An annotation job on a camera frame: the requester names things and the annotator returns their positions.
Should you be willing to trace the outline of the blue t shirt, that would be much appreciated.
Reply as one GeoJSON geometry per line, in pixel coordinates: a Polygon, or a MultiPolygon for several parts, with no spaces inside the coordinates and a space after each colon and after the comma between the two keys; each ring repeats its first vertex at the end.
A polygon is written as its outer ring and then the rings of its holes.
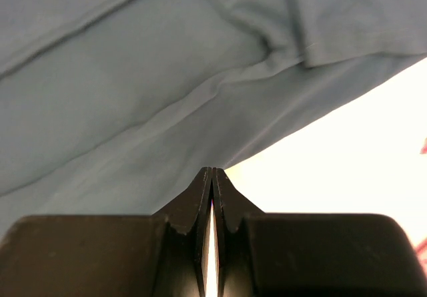
{"type": "Polygon", "coordinates": [[[426,56],[426,0],[1,0],[1,231],[150,214],[426,56]]]}

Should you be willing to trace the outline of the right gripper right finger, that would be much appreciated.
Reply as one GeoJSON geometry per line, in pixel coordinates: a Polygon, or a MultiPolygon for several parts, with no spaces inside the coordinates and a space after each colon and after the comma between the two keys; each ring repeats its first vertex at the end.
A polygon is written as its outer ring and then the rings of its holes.
{"type": "Polygon", "coordinates": [[[220,296],[425,296],[404,230],[381,214],[266,213],[211,180],[220,296]]]}

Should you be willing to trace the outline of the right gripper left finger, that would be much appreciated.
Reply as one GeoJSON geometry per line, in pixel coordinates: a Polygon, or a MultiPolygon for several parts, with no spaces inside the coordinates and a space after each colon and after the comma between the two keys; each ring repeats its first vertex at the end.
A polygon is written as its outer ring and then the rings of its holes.
{"type": "Polygon", "coordinates": [[[33,215],[1,241],[2,296],[205,296],[211,168],[144,215],[33,215]]]}

